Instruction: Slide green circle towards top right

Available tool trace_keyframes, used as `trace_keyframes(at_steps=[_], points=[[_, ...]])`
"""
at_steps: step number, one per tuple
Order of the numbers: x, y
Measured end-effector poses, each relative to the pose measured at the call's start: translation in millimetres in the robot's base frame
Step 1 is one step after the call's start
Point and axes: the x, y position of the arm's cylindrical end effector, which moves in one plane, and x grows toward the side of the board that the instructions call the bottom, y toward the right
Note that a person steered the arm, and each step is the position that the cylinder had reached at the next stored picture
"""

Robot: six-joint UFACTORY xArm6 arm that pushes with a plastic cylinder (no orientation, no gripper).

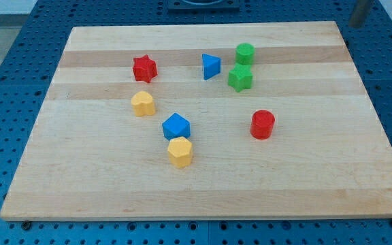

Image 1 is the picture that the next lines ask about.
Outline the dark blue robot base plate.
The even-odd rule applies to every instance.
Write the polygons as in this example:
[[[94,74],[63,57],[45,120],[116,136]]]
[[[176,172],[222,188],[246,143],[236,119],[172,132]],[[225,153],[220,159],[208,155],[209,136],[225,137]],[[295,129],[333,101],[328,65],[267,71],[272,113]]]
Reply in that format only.
[[[240,9],[240,0],[166,0],[170,12]]]

